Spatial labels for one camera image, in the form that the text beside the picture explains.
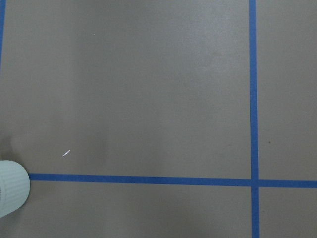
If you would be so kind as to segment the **white ribbed mug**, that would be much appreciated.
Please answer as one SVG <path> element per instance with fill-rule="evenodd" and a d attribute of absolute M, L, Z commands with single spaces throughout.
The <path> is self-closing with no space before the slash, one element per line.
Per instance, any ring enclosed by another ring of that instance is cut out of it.
<path fill-rule="evenodd" d="M 9 160 L 0 162 L 0 217 L 19 209 L 30 193 L 30 179 L 19 163 Z"/>

